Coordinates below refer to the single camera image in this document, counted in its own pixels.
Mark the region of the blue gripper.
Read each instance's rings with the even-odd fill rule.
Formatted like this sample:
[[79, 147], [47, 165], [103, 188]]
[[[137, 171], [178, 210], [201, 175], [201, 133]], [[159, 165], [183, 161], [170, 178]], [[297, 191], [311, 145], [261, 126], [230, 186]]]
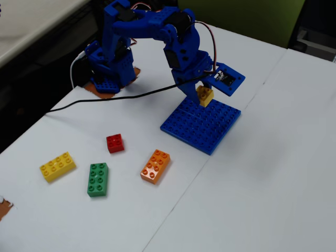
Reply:
[[214, 73], [213, 61], [208, 52], [203, 50], [166, 49], [164, 53], [172, 69], [177, 87], [196, 105], [200, 104], [195, 85], [202, 80], [205, 88], [212, 85], [203, 77]]

